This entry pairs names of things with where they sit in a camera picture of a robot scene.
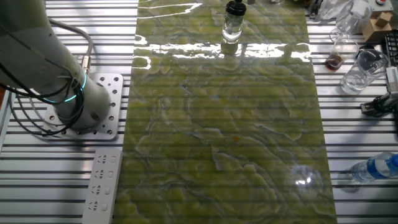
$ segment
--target mounting plate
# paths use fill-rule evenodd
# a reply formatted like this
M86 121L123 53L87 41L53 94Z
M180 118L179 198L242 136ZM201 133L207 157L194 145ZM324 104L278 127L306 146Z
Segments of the mounting plate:
M115 141L118 137L119 115L123 90L123 76L121 74L92 73L90 78L94 82L102 84L111 97L111 106L105 119L99 125L86 131L74 131L68 129L66 133L44 137L49 141ZM45 120L59 124L58 127L44 123L46 130L57 131L62 128L62 122L58 119L54 107L48 105Z

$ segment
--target glass bottle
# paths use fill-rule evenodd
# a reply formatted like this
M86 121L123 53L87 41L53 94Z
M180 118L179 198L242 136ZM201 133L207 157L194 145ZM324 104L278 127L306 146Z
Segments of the glass bottle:
M234 44L239 40L245 13L246 6L242 3L242 0L230 1L226 5L223 37L229 44Z

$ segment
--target glass cup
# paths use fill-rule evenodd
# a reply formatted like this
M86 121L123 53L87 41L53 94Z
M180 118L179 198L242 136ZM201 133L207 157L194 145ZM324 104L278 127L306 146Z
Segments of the glass cup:
M372 15L371 5L368 0L351 0L337 15L337 29L332 30L330 39L336 41L339 38L362 32Z
M341 79L342 89L351 95L357 95L374 80L386 75L389 66L387 56L377 50L365 50L358 56L354 66Z
M355 58L358 54L358 50L358 44L353 39L340 38L335 42L329 57L326 59L325 65L330 70L335 71L339 69L346 60Z

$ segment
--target cable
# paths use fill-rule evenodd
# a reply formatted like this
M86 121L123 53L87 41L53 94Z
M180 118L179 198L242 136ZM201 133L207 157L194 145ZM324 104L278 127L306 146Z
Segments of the cable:
M51 122L46 121L46 120L42 117L42 115L37 111L37 109L36 109L36 107L35 107L35 105L34 105L33 100L32 100L31 97L29 97L29 103L30 103L30 105L31 105L31 107L32 107L32 109L33 109L33 111L35 111L35 114L36 114L44 123L49 124L49 125L52 125L52 126L58 126L58 125L59 125L59 124L53 124L53 123L51 123Z
M77 27L70 26L68 24L64 24L62 22L55 21L51 18L49 18L49 21L51 24L56 25L62 29L66 29L66 30L69 30L69 31L72 31L72 32L82 35L88 41L88 48L87 48L86 56L91 55L91 52L93 51L94 43L93 43L93 39L91 39L90 35L88 35L86 32L82 31L81 29L79 29Z
M22 96L34 97L34 98L36 98L36 99L38 99L38 100L40 100L40 101L42 101L44 103L48 103L50 105L59 105L59 104L63 103L63 101L62 102L58 102L58 103L57 102L52 102L52 101L49 101L49 100L45 99L45 97L55 96L55 95L63 92L68 86L70 86L69 83L66 83L61 89L59 89L58 91L56 91L54 93L51 93L51 94L48 94L48 95L37 95L34 92L32 92L29 88L27 88L23 83L21 83L1 62L0 62L0 70L2 70L2 72L4 72L14 83L19 85L27 93L23 93L21 91L17 91L17 90L15 90L15 89L13 89L13 88L11 88L9 86L6 86L4 84L0 84L1 87L3 87L6 90L9 90L9 91L11 91L13 93L22 95Z
M45 129L41 128L39 125L37 125L37 124L30 118L30 116L26 113L26 111L25 111L25 109L23 108L23 106L21 106L21 110L22 110L22 112L26 115L27 119L28 119L34 126L36 126L37 128L39 128L40 130L42 130L42 131L45 132L46 134L41 134L41 133L33 132L33 131L31 131L30 129L28 129L26 126L24 126L24 125L21 123L21 121L18 119L18 117L17 117L17 115L16 115L16 112L14 111L14 108L13 108L12 103L11 103L11 102L12 102L12 95L9 96L8 105L10 106L11 113L12 113L14 119L17 121L17 123L18 123L25 131L27 131L28 133L31 133L31 134L34 134L34 135L40 135L40 136L43 136L43 137L45 137L45 136L53 136L53 135L62 133L62 132L64 132L64 131L66 131L67 129L71 128L71 127L79 120L81 114L83 113L85 97L84 97L84 93L83 93L83 89L81 88L81 85L78 84L77 90L74 89L74 91L75 91L75 94L76 94L76 109L77 109L77 112L76 112L76 113L78 114L78 116L75 116L75 115L74 115L75 118L74 118L71 122L69 122L68 124L66 124L65 127L62 128L61 130L58 130L58 131L55 131L55 132L52 132L51 130L45 130Z

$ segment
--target power strip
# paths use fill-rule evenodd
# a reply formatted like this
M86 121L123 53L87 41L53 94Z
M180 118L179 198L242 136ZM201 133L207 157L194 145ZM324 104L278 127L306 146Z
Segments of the power strip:
M119 149L97 149L83 211L83 224L110 224L122 164Z

